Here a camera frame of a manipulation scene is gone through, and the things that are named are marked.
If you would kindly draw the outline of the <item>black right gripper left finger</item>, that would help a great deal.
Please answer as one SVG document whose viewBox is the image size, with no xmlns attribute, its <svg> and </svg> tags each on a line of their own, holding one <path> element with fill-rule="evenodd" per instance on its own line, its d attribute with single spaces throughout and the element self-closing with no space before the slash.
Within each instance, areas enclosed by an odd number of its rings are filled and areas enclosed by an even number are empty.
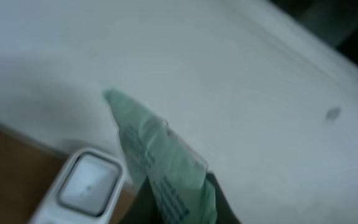
<svg viewBox="0 0 358 224">
<path fill-rule="evenodd" d="M 163 218 L 148 178 L 146 178 L 127 213 L 119 224 L 163 224 Z"/>
</svg>

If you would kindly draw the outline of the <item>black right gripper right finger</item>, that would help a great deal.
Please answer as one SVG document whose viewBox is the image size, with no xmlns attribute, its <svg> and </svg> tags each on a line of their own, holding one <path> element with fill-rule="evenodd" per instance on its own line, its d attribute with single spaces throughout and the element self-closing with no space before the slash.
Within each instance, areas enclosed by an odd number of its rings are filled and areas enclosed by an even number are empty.
<svg viewBox="0 0 358 224">
<path fill-rule="evenodd" d="M 240 221 L 232 211 L 216 176 L 212 172 L 208 172 L 206 174 L 206 179 L 211 182 L 215 188 L 217 211 L 216 224 L 240 224 Z"/>
</svg>

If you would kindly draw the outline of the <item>teal snack packet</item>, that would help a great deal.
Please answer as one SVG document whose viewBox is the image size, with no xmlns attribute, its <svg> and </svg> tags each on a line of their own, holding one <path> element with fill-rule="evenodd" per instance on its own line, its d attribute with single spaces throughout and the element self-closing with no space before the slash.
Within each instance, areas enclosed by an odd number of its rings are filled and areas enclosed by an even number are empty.
<svg viewBox="0 0 358 224">
<path fill-rule="evenodd" d="M 119 129 L 119 141 L 134 187 L 150 185 L 164 223 L 215 223 L 215 188 L 207 167 L 166 121 L 135 99 L 106 90 L 104 99 Z"/>
</svg>

